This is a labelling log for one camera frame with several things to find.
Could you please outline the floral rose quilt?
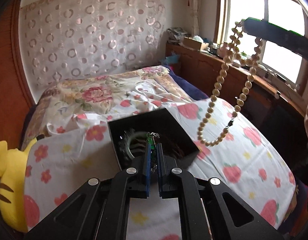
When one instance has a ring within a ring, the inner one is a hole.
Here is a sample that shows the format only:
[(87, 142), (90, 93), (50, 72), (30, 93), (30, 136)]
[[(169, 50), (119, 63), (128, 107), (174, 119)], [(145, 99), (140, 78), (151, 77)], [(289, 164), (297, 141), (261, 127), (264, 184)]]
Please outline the floral rose quilt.
[(60, 82), (43, 92), (21, 148), (25, 149), (38, 135), (59, 135), (127, 115), (192, 103), (194, 99), (171, 74), (164, 66), (154, 66)]

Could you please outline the dark blue blanket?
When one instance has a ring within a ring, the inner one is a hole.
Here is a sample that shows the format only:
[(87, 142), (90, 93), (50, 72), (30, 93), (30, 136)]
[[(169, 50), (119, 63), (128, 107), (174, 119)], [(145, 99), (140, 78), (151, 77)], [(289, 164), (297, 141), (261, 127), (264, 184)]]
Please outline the dark blue blanket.
[(183, 89), (187, 93), (189, 97), (191, 97), (193, 100), (204, 100), (208, 99), (209, 97), (199, 90), (197, 87), (183, 79), (182, 77), (176, 75), (172, 69), (172, 67), (168, 65), (164, 65), (169, 70), (169, 75), (172, 77), (172, 79), (179, 85), (180, 88)]

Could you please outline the black jewelry box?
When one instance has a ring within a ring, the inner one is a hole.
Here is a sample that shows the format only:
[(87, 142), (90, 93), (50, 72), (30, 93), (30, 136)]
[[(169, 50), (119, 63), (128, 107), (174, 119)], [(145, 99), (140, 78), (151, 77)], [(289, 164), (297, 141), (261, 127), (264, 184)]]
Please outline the black jewelry box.
[(152, 148), (161, 143), (163, 153), (176, 159), (181, 168), (189, 167), (199, 152), (189, 133), (166, 108), (110, 121), (108, 128), (121, 169), (132, 163), (124, 152), (124, 139), (130, 131), (146, 132)]

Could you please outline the blue paper bag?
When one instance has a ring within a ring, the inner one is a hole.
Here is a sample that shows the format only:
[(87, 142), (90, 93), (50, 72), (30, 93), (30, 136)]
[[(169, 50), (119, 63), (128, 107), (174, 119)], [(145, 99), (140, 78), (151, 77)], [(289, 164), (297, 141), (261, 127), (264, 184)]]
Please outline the blue paper bag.
[(162, 59), (160, 62), (162, 65), (172, 66), (174, 64), (177, 64), (179, 62), (180, 55), (172, 53), (170, 56), (166, 56), (164, 59)]

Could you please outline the wooden side cabinet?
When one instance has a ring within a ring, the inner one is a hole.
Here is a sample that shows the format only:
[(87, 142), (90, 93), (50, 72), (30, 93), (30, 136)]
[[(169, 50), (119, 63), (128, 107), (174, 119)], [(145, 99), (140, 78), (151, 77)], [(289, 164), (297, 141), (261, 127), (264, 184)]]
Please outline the wooden side cabinet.
[[(177, 75), (211, 95), (216, 77), (219, 75), (223, 61), (215, 56), (193, 51), (177, 44), (166, 44), (166, 55), (179, 54)], [(222, 84), (221, 98), (234, 105), (242, 92), (248, 72), (230, 67)], [(242, 114), (257, 128), (282, 128), (300, 131), (304, 128), (304, 117), (301, 112), (287, 101), (284, 94), (278, 99), (274, 97), (277, 89), (255, 77), (253, 87), (244, 103)]]

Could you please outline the circle pattern sheer curtain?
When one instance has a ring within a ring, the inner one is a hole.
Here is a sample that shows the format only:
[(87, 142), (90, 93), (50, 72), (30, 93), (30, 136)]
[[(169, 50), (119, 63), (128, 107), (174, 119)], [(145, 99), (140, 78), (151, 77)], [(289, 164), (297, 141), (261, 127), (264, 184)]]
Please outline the circle pattern sheer curtain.
[(19, 46), (33, 99), (65, 80), (157, 62), (164, 0), (38, 0), (19, 11)]

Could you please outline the cardboard box on cabinet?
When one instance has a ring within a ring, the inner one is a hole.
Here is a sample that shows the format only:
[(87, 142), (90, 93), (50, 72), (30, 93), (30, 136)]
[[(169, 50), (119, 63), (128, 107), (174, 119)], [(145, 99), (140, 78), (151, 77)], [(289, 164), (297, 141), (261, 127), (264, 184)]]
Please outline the cardboard box on cabinet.
[(189, 37), (183, 38), (182, 45), (186, 48), (198, 51), (206, 50), (206, 48), (209, 46), (208, 43), (200, 42)]

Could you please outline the pink kettle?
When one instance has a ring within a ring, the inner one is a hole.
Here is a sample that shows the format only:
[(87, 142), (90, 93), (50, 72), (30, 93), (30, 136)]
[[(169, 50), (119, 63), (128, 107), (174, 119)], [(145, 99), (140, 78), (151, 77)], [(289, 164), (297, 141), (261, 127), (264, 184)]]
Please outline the pink kettle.
[(227, 51), (229, 50), (228, 42), (224, 42), (219, 45), (217, 48), (217, 56), (223, 59), (227, 55)]

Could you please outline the strawberry flower print bed cover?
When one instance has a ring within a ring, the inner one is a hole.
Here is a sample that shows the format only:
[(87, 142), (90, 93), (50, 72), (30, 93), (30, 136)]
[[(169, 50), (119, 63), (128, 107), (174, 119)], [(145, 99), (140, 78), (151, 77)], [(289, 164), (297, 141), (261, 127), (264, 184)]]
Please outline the strawberry flower print bed cover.
[(32, 229), (87, 179), (112, 178), (120, 168), (109, 126), (132, 117), (126, 131), (152, 125), (174, 136), (170, 145), (180, 154), (194, 154), (188, 170), (197, 178), (218, 177), (272, 227), (286, 219), (295, 179), (270, 142), (243, 115), (239, 115), (220, 144), (207, 147), (197, 139), (197, 127), (208, 105), (200, 100), (150, 103), (145, 111), (124, 101), (109, 114), (71, 113), (60, 107), (47, 116), (46, 137), (30, 150), (24, 185), (27, 228)]

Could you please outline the yellow plush toy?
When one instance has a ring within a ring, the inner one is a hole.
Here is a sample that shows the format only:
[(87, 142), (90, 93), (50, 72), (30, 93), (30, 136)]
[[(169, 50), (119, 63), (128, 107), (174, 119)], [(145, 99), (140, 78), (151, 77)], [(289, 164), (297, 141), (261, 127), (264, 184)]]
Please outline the yellow plush toy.
[(23, 151), (8, 149), (6, 141), (0, 141), (0, 212), (3, 220), (18, 232), (26, 233), (38, 223), (40, 209), (34, 199), (24, 194), (25, 178), (31, 175), (27, 166), (33, 139)]

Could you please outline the window with wooden frame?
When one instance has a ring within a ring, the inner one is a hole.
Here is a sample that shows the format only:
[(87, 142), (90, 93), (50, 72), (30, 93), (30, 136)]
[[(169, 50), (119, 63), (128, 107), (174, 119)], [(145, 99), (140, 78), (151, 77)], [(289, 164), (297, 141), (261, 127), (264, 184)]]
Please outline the window with wooden frame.
[(303, 95), (308, 81), (308, 6), (305, 0), (218, 0), (221, 38), (231, 43), (229, 33), (240, 28), (262, 40), (257, 49), (246, 47), (266, 71)]

